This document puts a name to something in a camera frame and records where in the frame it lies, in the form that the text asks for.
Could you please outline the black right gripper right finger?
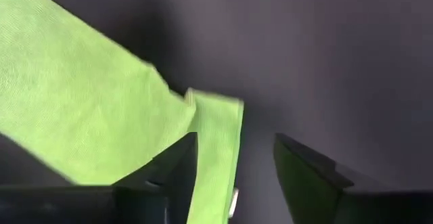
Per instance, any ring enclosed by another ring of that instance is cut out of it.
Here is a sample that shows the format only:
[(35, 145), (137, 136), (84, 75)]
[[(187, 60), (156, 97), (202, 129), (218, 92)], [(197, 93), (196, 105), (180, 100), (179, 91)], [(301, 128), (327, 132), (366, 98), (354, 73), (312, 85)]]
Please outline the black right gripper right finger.
[(283, 133), (273, 157), (294, 224), (433, 224), (433, 190), (383, 187)]

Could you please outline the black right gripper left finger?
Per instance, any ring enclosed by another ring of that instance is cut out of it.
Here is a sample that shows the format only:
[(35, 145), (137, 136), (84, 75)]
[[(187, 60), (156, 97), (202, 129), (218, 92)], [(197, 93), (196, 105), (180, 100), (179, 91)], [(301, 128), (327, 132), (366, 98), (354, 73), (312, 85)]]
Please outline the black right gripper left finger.
[(186, 224), (197, 163), (188, 133), (116, 183), (77, 185), (0, 136), (0, 224)]

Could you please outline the green microfibre towel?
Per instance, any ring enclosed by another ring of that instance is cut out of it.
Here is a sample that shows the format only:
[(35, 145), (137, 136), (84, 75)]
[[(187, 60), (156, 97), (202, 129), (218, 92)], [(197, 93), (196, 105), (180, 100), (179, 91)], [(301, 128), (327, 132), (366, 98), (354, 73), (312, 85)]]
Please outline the green microfibre towel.
[(186, 224), (228, 224), (243, 110), (239, 99), (175, 93), (52, 0), (0, 0), (0, 136), (74, 184), (116, 183), (196, 133)]

